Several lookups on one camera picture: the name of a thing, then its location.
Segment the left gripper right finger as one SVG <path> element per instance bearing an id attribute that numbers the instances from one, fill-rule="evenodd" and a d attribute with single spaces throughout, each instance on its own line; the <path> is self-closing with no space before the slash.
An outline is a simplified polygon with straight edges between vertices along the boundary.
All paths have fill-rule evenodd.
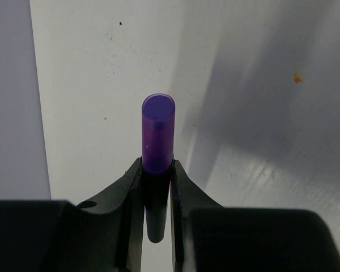
<path id="1" fill-rule="evenodd" d="M 171 169 L 174 271 L 340 271 L 332 234 L 313 211 L 223 207 Z"/>

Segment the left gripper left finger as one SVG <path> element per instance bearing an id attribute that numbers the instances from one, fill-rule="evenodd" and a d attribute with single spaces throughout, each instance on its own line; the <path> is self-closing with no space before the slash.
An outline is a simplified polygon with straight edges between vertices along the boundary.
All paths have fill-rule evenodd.
<path id="1" fill-rule="evenodd" d="M 0 271 L 140 271 L 139 159 L 78 205 L 0 201 Z"/>

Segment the black purple marker pen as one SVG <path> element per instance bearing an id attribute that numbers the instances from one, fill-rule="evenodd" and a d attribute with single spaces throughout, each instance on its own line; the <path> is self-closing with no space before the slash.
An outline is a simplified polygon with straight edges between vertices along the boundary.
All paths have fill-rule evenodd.
<path id="1" fill-rule="evenodd" d="M 155 175 L 145 172 L 142 175 L 147 236 L 155 244 L 164 237 L 170 180 L 170 170 Z"/>

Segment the purple marker cap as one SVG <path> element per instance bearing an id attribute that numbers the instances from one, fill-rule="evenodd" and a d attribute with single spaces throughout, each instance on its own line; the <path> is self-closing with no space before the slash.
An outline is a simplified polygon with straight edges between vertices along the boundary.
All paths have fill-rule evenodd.
<path id="1" fill-rule="evenodd" d="M 161 174 L 173 161 L 175 102 L 155 93 L 142 104 L 142 165 L 148 173 Z"/>

